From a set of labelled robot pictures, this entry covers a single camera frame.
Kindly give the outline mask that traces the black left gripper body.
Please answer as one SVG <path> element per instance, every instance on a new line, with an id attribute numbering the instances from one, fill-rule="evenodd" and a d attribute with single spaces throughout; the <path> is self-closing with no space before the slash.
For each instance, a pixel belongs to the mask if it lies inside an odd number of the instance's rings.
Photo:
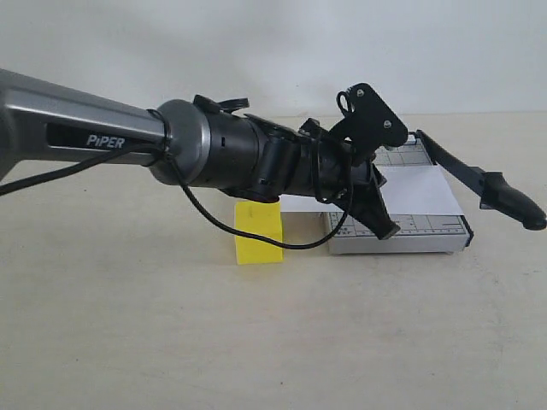
<path id="1" fill-rule="evenodd" d="M 355 144 L 332 136 L 314 119 L 306 120 L 298 133 L 309 149 L 303 152 L 310 166 L 308 196 L 333 205 L 376 203 L 374 152 L 358 163 Z"/>

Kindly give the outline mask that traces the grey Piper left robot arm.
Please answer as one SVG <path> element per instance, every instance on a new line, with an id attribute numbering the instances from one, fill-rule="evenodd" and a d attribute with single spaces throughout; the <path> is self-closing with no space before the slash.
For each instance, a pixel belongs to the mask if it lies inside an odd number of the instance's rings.
<path id="1" fill-rule="evenodd" d="M 249 102 L 204 96 L 136 108 L 41 79 L 1 72 L 1 172 L 21 161 L 109 162 L 149 168 L 165 185 L 211 188 L 253 202 L 283 195 L 333 204 L 377 238 L 398 231 L 380 189 L 377 150 L 405 143 L 407 127 L 360 83 L 337 96 L 342 119 L 298 129 L 250 114 Z"/>

